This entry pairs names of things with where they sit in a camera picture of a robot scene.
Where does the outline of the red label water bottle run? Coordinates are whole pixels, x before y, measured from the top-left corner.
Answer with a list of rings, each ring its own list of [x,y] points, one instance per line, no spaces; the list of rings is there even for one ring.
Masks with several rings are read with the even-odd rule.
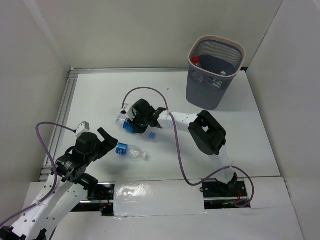
[[[196,67],[200,67],[200,59],[198,56],[195,56],[191,59],[191,62],[196,66]]]

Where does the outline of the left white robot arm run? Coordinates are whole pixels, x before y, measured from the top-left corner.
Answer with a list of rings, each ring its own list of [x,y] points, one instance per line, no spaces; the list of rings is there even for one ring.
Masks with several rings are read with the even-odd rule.
[[[11,226],[1,224],[2,240],[47,240],[58,224],[82,200],[106,196],[108,188],[86,173],[87,167],[116,148],[118,140],[103,128],[77,136],[74,146],[55,161],[55,169],[27,210]]]

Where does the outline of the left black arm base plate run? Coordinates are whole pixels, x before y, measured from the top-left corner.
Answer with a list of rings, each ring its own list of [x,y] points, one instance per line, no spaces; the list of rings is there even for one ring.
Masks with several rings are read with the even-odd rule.
[[[94,197],[80,201],[71,212],[74,213],[100,213],[103,217],[113,217],[115,184],[98,184]]]

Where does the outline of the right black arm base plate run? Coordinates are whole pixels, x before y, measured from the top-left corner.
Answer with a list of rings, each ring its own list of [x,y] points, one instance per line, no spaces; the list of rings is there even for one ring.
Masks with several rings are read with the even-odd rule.
[[[238,180],[231,190],[226,189],[222,183],[217,181],[206,181],[202,183],[199,191],[203,194],[205,210],[250,207],[250,204],[245,205],[249,201],[250,195],[247,193],[243,180]]]

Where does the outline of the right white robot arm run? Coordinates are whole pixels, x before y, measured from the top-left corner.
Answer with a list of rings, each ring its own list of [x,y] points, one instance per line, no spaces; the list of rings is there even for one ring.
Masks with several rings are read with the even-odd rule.
[[[189,133],[198,149],[207,155],[220,170],[217,172],[217,191],[230,196],[236,189],[237,174],[230,167],[227,155],[225,129],[207,110],[200,113],[173,112],[164,107],[153,108],[145,99],[133,105],[125,104],[122,110],[127,114],[128,124],[133,132],[144,134],[148,128],[173,129]]]

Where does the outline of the blue label bottle white cap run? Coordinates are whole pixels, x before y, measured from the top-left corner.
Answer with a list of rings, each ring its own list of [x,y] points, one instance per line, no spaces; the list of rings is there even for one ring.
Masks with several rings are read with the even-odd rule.
[[[128,145],[121,142],[119,142],[115,147],[115,153],[133,162],[142,162],[148,157],[147,153],[141,150],[138,146]]]

